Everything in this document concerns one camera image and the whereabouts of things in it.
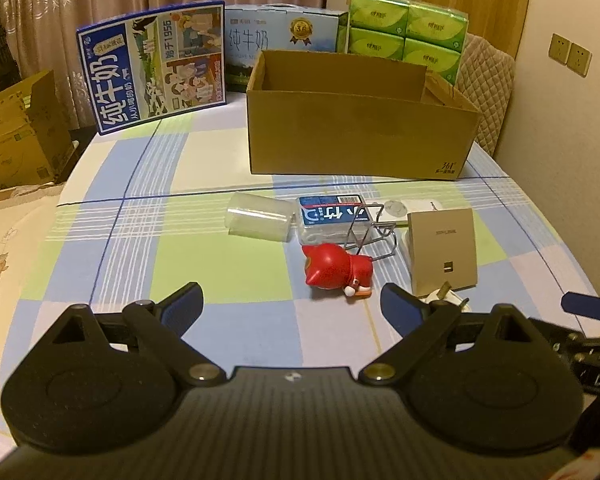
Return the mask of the gold TP-LINK wall panel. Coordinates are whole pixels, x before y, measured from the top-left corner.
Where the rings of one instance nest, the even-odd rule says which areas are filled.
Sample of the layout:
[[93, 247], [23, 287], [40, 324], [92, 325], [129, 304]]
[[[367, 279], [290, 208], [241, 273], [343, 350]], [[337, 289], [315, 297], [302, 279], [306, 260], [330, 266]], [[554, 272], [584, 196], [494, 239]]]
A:
[[449, 283], [453, 290], [477, 285], [477, 246], [471, 208], [411, 212], [404, 242], [415, 296], [428, 296], [444, 283]]

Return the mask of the metal wire stand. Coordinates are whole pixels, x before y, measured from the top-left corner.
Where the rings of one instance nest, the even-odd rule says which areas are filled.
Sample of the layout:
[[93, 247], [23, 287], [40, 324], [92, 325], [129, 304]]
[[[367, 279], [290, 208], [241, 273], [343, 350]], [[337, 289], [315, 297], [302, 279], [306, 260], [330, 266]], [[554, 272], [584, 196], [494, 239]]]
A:
[[343, 249], [353, 255], [364, 256], [366, 247], [380, 245], [384, 250], [373, 249], [370, 255], [373, 261], [393, 257], [398, 250], [398, 222], [381, 220], [384, 211], [384, 204], [368, 204], [362, 198], [354, 203], [353, 218], [347, 228]]

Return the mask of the red cat figurine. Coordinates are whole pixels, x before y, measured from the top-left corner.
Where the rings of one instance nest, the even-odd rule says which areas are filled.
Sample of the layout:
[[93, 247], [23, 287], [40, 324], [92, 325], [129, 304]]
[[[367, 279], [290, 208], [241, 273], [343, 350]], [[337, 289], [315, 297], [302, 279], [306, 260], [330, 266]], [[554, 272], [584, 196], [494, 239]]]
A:
[[303, 245], [304, 281], [310, 287], [341, 290], [347, 298], [368, 298], [373, 287], [373, 259], [351, 254], [342, 246]]

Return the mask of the white remote control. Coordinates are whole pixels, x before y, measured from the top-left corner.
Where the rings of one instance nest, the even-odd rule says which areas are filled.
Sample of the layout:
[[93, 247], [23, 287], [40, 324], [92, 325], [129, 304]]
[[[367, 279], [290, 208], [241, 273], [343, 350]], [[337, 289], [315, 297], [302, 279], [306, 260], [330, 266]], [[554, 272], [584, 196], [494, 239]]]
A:
[[379, 216], [380, 222], [394, 223], [396, 226], [408, 226], [408, 215], [413, 212], [442, 210], [437, 200], [410, 200], [409, 198], [393, 198], [385, 200]]

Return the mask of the blue labelled plastic box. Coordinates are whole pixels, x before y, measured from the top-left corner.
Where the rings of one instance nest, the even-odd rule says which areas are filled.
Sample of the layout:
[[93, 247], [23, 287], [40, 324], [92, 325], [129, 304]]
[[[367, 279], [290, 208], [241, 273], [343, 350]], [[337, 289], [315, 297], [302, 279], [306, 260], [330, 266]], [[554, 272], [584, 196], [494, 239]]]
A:
[[344, 244], [349, 231], [365, 233], [370, 216], [359, 195], [309, 195], [297, 200], [297, 224], [303, 245]]

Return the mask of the clear plastic cup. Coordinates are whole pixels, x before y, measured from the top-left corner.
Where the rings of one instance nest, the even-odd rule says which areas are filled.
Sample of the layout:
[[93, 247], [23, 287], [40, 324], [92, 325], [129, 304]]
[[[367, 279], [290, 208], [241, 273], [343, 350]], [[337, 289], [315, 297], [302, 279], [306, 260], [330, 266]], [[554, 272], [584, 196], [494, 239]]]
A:
[[228, 234], [289, 242], [294, 204], [288, 200], [249, 193], [234, 193], [227, 204], [224, 224]]

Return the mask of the checkered tablecloth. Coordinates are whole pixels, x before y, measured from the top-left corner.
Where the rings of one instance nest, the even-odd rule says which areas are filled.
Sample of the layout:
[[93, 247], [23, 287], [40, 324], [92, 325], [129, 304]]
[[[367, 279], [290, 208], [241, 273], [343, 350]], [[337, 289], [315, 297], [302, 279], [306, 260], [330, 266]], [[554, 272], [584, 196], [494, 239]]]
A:
[[[56, 218], [16, 305], [0, 379], [70, 304], [120, 311], [201, 284], [204, 312], [185, 340], [229, 372], [246, 366], [337, 365], [354, 373], [398, 340], [377, 297], [320, 298], [304, 282], [303, 256], [287, 243], [230, 235], [225, 209], [237, 192], [294, 200], [358, 194], [429, 200], [474, 212], [480, 312], [510, 302], [532, 318], [600, 336], [600, 322], [562, 312], [565, 292], [590, 281], [529, 197], [474, 146], [458, 179], [255, 176], [249, 170], [246, 99], [96, 136], [61, 193]], [[389, 397], [371, 392], [352, 420], [317, 416], [321, 400], [349, 406], [338, 382], [299, 392], [292, 382], [249, 384], [235, 407], [213, 402], [188, 414], [191, 446], [168, 448], [157, 467], [147, 453], [129, 477], [160, 479], [546, 479], [570, 461], [563, 448], [521, 458], [454, 450], [410, 422], [385, 417]]]

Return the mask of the cardboard boxes on floor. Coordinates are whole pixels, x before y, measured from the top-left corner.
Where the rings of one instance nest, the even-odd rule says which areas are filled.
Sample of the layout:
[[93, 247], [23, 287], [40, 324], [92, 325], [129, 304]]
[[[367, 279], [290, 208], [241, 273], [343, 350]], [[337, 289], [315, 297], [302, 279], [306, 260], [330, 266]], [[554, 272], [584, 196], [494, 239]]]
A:
[[0, 190], [56, 182], [73, 152], [51, 70], [0, 92]]

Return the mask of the brown cardboard box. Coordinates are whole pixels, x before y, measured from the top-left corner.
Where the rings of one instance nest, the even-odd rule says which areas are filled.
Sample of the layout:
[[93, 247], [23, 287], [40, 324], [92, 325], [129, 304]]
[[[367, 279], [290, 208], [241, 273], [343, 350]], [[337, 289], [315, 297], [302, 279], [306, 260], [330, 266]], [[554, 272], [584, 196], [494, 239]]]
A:
[[255, 174], [455, 180], [481, 118], [425, 66], [347, 53], [264, 50], [246, 99]]

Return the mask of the dark blue milk carton box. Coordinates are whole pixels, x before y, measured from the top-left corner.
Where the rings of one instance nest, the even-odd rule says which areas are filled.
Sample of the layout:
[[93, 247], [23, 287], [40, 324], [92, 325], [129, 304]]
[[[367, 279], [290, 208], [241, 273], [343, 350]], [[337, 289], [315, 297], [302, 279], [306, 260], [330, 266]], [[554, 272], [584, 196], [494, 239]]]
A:
[[76, 31], [100, 134], [226, 103], [225, 2], [130, 13]]

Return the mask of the green tissue pack bundle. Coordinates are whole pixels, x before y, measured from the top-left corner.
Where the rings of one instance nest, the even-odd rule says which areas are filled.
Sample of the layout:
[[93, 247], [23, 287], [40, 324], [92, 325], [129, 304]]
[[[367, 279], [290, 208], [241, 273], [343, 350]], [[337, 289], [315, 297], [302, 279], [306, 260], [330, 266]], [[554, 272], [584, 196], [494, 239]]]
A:
[[425, 66], [456, 83], [469, 18], [420, 0], [351, 0], [347, 51]]

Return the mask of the light blue milk carton box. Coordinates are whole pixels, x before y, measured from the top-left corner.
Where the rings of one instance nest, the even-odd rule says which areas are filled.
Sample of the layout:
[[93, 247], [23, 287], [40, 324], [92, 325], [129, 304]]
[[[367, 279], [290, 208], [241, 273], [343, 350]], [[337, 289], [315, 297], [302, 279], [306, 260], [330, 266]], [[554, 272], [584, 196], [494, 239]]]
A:
[[231, 92], [245, 92], [262, 50], [343, 52], [346, 11], [288, 3], [225, 7], [225, 79]]

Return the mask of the gold wall socket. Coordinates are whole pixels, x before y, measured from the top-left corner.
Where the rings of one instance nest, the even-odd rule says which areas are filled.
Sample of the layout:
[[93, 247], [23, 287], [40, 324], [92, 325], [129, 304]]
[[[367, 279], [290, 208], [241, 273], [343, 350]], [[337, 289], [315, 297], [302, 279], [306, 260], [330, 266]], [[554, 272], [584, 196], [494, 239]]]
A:
[[580, 77], [586, 77], [593, 55], [580, 44], [575, 44], [563, 36], [554, 34], [550, 40], [548, 57], [559, 64], [567, 66]]

